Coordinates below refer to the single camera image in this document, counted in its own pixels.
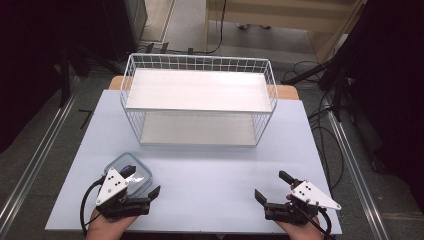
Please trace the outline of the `wooden table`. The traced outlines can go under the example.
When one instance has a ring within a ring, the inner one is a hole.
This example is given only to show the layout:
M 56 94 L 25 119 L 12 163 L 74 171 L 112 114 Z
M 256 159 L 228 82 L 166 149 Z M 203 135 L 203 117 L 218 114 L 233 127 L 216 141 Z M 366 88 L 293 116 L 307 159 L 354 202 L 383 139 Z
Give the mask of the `wooden table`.
M 109 90 L 119 90 L 123 82 L 123 76 L 118 75 L 112 78 Z M 288 85 L 277 85 L 276 86 L 279 99 L 285 100 L 299 100 L 298 91 L 293 86 Z

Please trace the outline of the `clear plastic food container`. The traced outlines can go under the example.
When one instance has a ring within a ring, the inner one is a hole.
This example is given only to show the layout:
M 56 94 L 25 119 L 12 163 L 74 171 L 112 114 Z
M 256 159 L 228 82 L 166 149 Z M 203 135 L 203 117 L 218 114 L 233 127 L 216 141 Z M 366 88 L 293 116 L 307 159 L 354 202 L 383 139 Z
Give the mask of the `clear plastic food container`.
M 136 172 L 130 177 L 124 178 L 129 182 L 127 196 L 129 198 L 139 198 L 152 184 L 153 175 L 150 169 L 133 154 L 121 154 L 104 168 L 104 173 L 107 173 L 110 168 L 120 173 L 128 165 L 135 166 Z

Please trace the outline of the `pale blue table mat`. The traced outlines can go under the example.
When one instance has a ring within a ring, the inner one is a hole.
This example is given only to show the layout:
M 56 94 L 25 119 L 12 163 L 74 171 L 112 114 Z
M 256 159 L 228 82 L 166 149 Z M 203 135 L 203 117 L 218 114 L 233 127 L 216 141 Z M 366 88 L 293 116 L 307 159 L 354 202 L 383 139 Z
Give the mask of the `pale blue table mat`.
M 119 155 L 130 152 L 150 168 L 160 186 L 148 215 L 132 225 L 140 232 L 277 234 L 255 200 L 259 190 L 282 203 L 290 191 L 285 171 L 321 191 L 329 187 L 299 100 L 281 100 L 255 147 L 142 146 L 116 90 L 102 93 L 86 134 L 52 209 L 49 230 L 79 230 L 96 196 L 87 188 Z

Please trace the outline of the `black metal stand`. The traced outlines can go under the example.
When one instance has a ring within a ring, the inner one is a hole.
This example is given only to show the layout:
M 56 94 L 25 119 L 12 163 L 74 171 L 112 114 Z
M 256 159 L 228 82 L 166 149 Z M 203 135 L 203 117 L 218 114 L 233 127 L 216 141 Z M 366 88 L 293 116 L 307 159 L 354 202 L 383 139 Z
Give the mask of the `black metal stand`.
M 89 69 L 85 61 L 86 57 L 94 60 L 96 63 L 110 70 L 112 73 L 117 75 L 123 74 L 123 70 L 116 63 L 112 63 L 102 58 L 99 54 L 77 43 L 64 41 L 60 51 L 60 108 L 63 108 L 71 98 L 69 67 L 73 66 L 76 73 L 80 72 L 82 76 L 87 76 Z
M 332 57 L 324 63 L 318 63 L 313 68 L 307 70 L 304 73 L 297 74 L 295 77 L 283 79 L 280 81 L 282 85 L 295 85 L 301 81 L 323 73 L 322 77 L 318 81 L 318 87 L 320 90 L 326 92 L 333 91 L 333 100 L 330 106 L 330 110 L 335 116 L 338 122 L 341 121 L 340 111 L 342 109 L 342 97 L 344 94 L 344 82 L 346 80 L 346 68 L 342 64 L 342 61 L 338 59 L 338 56 Z

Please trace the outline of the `person's left hand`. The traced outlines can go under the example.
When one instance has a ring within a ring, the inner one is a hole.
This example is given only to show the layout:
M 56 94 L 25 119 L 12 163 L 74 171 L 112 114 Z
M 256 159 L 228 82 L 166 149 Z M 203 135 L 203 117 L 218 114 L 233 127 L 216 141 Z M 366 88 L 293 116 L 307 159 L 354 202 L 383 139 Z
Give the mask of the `person's left hand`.
M 94 209 L 91 214 L 91 223 L 89 224 L 85 239 L 120 240 L 123 233 L 136 219 L 136 216 L 132 216 L 112 221 L 106 219 L 97 209 Z

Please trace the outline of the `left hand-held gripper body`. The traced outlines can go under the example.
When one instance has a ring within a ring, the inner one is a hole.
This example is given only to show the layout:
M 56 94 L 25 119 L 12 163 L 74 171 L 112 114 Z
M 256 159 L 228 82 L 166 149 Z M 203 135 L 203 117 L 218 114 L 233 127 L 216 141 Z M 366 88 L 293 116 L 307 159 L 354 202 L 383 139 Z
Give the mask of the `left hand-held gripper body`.
M 129 181 L 116 169 L 110 168 L 95 200 L 95 207 L 106 219 L 148 215 L 151 198 L 130 198 Z

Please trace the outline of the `light wooden furniture frame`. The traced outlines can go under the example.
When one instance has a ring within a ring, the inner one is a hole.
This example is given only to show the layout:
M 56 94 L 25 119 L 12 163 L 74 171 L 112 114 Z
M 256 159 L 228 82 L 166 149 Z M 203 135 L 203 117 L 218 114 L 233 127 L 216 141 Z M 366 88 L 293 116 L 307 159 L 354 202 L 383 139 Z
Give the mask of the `light wooden furniture frame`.
M 342 35 L 359 18 L 365 0 L 206 0 L 205 43 L 209 22 L 263 24 L 271 27 L 306 30 L 319 63 L 330 58 Z

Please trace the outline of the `person's right hand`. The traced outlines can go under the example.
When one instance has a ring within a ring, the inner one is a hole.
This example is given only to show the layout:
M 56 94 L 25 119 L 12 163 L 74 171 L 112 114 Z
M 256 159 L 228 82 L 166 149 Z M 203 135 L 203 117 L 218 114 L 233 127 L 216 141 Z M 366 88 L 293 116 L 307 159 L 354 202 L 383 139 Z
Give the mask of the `person's right hand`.
M 324 236 L 312 223 L 305 225 L 293 225 L 290 223 L 276 221 L 291 240 L 324 240 Z

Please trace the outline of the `black floor tape mark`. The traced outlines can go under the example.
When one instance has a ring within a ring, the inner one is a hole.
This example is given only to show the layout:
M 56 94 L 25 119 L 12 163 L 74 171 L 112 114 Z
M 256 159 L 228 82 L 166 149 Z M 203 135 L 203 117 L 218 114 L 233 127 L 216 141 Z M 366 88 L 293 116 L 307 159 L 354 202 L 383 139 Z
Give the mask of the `black floor tape mark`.
M 85 115 L 83 123 L 80 125 L 80 129 L 84 129 L 84 127 L 88 124 L 91 116 L 93 114 L 93 110 L 87 109 L 78 109 L 78 112 L 83 113 Z

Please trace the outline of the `white wire shelf rack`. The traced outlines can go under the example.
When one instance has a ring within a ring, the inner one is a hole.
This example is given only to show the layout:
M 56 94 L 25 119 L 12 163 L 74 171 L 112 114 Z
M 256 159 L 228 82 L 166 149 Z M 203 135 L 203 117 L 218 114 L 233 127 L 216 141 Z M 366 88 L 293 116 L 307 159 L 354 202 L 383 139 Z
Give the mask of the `white wire shelf rack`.
M 255 146 L 278 90 L 268 59 L 138 53 L 120 99 L 142 145 Z

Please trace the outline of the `metal floor rail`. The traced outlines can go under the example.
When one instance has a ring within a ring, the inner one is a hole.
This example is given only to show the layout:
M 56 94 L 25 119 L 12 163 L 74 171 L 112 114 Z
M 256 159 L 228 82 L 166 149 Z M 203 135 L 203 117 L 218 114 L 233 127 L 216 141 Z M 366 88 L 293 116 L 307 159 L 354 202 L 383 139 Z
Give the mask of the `metal floor rail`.
M 50 148 L 56 139 L 56 136 L 61 130 L 62 125 L 64 124 L 75 102 L 75 98 L 76 95 L 72 94 L 69 100 L 64 104 L 64 106 L 57 110 L 46 133 L 43 135 L 41 142 L 39 143 L 36 151 L 32 155 L 29 164 L 27 165 L 25 171 L 20 177 L 17 186 L 14 188 L 11 195 L 8 197 L 5 206 L 0 212 L 0 222 L 2 224 L 11 222 L 14 216 L 19 211 L 19 208 L 23 203 L 24 198 L 32 185 L 32 182 L 34 181 L 36 175 L 41 169 L 44 159 L 48 155 Z
M 374 202 L 365 178 L 356 161 L 353 150 L 348 142 L 342 123 L 337 121 L 333 113 L 330 113 L 328 118 L 335 133 L 336 139 L 340 145 L 342 154 L 345 158 L 347 169 L 350 173 L 353 185 L 361 202 L 363 212 L 371 229 L 374 240 L 390 240 L 380 212 Z

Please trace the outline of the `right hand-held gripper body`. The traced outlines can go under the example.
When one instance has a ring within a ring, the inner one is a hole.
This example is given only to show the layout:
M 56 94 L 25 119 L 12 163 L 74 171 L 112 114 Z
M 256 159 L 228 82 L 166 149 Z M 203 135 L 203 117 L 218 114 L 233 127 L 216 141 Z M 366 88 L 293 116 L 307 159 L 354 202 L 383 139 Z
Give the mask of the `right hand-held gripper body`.
M 266 220 L 305 225 L 320 210 L 340 210 L 341 205 L 321 191 L 308 180 L 288 180 L 292 186 L 291 200 L 284 204 L 270 203 L 263 198 L 263 208 Z

